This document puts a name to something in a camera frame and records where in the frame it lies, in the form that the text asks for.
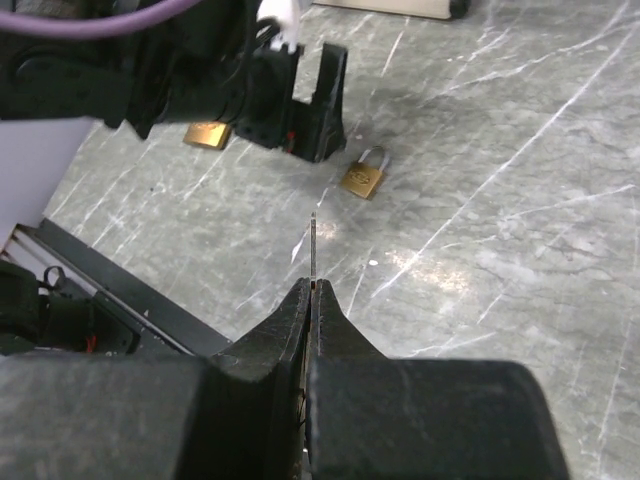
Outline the small brass padlock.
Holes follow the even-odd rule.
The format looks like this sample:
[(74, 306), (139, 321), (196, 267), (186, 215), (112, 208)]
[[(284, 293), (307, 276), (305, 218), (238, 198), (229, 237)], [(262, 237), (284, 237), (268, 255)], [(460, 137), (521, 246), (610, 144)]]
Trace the small brass padlock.
[[(368, 159), (376, 153), (381, 155), (381, 161), (377, 167), (374, 167), (370, 165)], [(340, 181), (340, 187), (359, 198), (370, 200), (384, 180), (390, 160), (391, 157), (383, 146), (376, 145), (366, 149), (349, 166)]]

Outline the small key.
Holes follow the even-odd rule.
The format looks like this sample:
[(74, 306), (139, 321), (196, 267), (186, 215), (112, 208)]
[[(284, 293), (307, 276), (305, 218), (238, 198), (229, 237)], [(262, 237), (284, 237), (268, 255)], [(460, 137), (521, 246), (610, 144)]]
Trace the small key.
[(313, 211), (310, 218), (310, 283), (315, 288), (317, 277), (317, 213)]

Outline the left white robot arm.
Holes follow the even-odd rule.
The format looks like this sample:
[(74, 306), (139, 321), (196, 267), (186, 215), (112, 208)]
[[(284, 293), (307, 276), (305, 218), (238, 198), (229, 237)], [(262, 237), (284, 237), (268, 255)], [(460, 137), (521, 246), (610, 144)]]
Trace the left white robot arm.
[(5, 1), (1, 116), (219, 122), (318, 163), (346, 143), (347, 50), (325, 44), (310, 102), (294, 98), (299, 5), (264, 1)]

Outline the large brass padlock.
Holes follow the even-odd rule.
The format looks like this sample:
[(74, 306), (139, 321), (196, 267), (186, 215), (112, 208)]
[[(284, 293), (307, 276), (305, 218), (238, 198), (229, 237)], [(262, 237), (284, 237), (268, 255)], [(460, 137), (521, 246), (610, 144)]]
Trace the large brass padlock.
[(198, 148), (224, 150), (232, 134), (232, 128), (220, 122), (192, 123), (183, 142)]

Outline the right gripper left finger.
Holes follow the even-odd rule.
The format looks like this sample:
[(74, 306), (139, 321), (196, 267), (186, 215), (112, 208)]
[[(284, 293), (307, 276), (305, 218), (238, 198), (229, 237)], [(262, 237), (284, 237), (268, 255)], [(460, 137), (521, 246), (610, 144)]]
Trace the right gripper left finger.
[(311, 289), (210, 357), (26, 353), (1, 362), (5, 479), (297, 479)]

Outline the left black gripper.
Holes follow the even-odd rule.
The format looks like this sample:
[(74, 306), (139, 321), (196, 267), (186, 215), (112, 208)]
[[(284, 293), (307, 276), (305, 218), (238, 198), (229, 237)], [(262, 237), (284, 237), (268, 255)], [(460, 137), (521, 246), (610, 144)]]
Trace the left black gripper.
[(346, 146), (343, 91), (348, 51), (325, 43), (311, 104), (294, 98), (298, 64), (305, 47), (246, 48), (233, 64), (240, 68), (223, 88), (227, 95), (219, 121), (241, 138), (281, 149), (314, 163)]

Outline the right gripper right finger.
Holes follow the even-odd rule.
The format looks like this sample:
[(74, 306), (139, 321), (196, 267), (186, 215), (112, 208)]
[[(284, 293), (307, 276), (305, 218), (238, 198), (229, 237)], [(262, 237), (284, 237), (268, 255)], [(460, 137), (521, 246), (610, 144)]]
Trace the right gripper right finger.
[(534, 375), (512, 361), (390, 359), (311, 298), (307, 440), (316, 479), (564, 479)]

